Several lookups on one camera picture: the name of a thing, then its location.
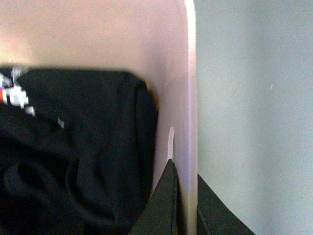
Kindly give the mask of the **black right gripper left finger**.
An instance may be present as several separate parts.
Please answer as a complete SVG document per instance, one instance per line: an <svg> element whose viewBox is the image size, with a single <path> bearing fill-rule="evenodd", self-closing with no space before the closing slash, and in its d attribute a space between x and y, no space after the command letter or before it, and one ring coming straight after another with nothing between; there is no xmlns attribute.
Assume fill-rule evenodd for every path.
<svg viewBox="0 0 313 235"><path fill-rule="evenodd" d="M169 159L145 210L130 231L131 235L176 235L178 174Z"/></svg>

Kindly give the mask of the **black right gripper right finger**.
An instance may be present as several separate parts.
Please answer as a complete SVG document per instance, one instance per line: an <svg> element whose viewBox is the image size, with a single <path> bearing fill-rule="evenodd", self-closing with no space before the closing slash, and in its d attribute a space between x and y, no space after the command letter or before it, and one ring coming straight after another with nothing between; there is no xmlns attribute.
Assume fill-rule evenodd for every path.
<svg viewBox="0 0 313 235"><path fill-rule="evenodd" d="M197 234L252 235L248 228L198 175Z"/></svg>

